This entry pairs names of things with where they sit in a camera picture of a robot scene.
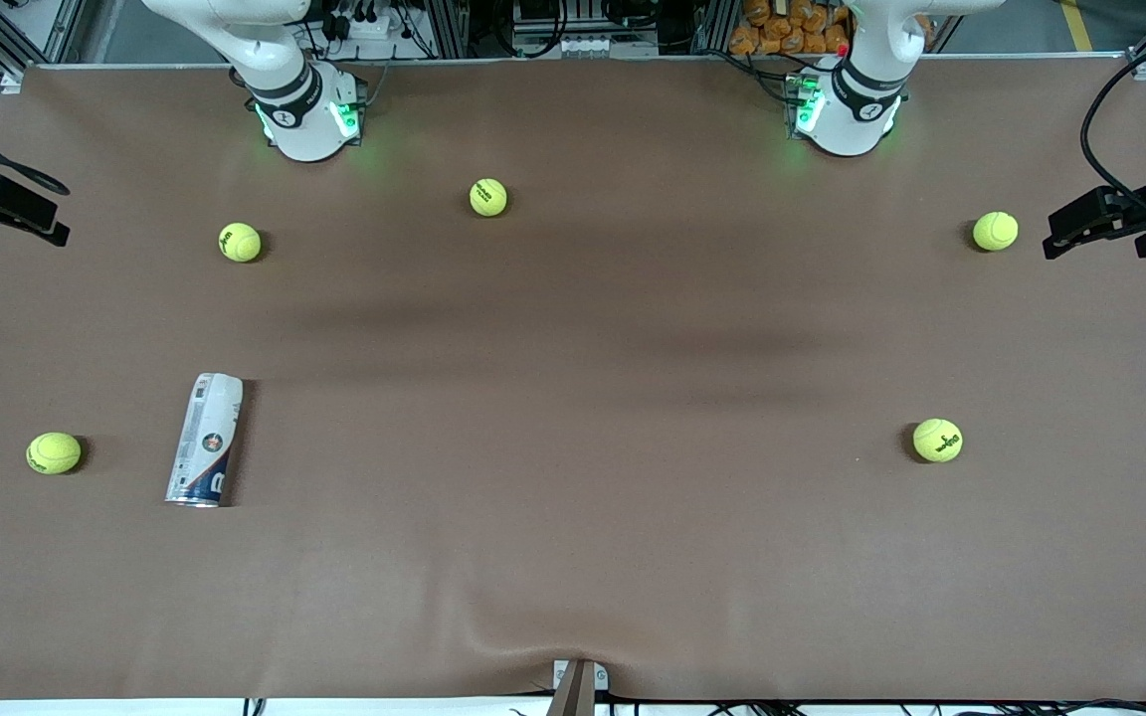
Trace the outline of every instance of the tennis ball logo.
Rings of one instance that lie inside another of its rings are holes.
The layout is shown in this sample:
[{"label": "tennis ball logo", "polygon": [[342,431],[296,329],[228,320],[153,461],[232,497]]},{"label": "tennis ball logo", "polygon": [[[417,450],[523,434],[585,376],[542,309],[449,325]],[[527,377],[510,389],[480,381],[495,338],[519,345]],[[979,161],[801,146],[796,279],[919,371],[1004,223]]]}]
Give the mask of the tennis ball logo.
[{"label": "tennis ball logo", "polygon": [[963,441],[959,434],[940,435],[940,439],[942,440],[942,444],[940,446],[940,448],[936,448],[936,453],[947,451],[947,449],[950,449],[952,446],[958,444],[959,442]]}]

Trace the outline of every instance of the table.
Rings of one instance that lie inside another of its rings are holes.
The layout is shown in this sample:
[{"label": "table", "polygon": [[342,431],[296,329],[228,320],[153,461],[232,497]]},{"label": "table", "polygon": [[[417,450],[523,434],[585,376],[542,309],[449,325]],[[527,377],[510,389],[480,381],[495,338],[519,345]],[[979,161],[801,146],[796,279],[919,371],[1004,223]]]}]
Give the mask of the table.
[{"label": "table", "polygon": [[[29,72],[0,149],[73,233],[0,230],[0,698],[570,655],[634,698],[1146,698],[1146,261],[1038,247],[1118,66],[924,61],[859,159],[717,63],[397,68],[311,166],[221,71]],[[1146,82],[1097,144],[1146,181]],[[1023,236],[980,253],[999,207]],[[249,386],[236,504],[165,506],[204,371]],[[955,463],[905,451],[932,416]],[[45,431],[81,471],[28,470]]]}]

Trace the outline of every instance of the yellow floor stripe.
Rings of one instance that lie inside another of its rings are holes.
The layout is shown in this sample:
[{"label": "yellow floor stripe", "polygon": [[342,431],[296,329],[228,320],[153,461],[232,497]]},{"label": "yellow floor stripe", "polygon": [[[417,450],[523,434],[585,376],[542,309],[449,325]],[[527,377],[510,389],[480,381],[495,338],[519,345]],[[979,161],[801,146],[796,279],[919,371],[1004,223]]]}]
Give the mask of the yellow floor stripe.
[{"label": "yellow floor stripe", "polygon": [[1063,19],[1068,22],[1068,32],[1073,36],[1077,53],[1090,53],[1094,47],[1090,45],[1086,23],[1082,22],[1082,9],[1077,8],[1077,0],[1059,0],[1059,6],[1063,9]]}]

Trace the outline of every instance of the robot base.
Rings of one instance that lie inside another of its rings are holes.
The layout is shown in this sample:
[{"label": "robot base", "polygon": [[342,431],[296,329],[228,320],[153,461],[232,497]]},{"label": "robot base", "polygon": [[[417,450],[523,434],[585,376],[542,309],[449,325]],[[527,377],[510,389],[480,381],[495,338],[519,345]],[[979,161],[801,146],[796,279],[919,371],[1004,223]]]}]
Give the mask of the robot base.
[{"label": "robot base", "polygon": [[366,121],[364,82],[331,63],[313,63],[313,68],[321,72],[321,100],[305,113],[300,126],[282,127],[259,112],[268,144],[296,162],[320,162],[338,149],[360,144]]},{"label": "robot base", "polygon": [[[823,68],[834,64],[838,64],[837,57],[822,60]],[[796,77],[796,91],[792,94],[803,103],[788,112],[793,135],[808,137],[813,144],[837,157],[858,157],[877,147],[878,141],[892,131],[901,100],[896,100],[873,121],[859,121],[846,104],[837,100],[832,72],[808,68]]]}]

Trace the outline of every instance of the power strip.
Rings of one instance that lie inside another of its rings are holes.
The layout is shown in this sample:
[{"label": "power strip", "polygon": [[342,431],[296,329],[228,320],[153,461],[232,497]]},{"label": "power strip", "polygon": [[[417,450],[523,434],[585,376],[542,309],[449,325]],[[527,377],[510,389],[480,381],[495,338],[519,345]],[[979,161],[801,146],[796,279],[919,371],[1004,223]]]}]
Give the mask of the power strip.
[{"label": "power strip", "polygon": [[613,41],[605,36],[572,34],[560,39],[560,57],[574,60],[597,60],[609,56]]},{"label": "power strip", "polygon": [[351,37],[354,40],[386,40],[392,29],[391,15],[378,13],[378,19],[367,23],[364,19],[351,21]]}]

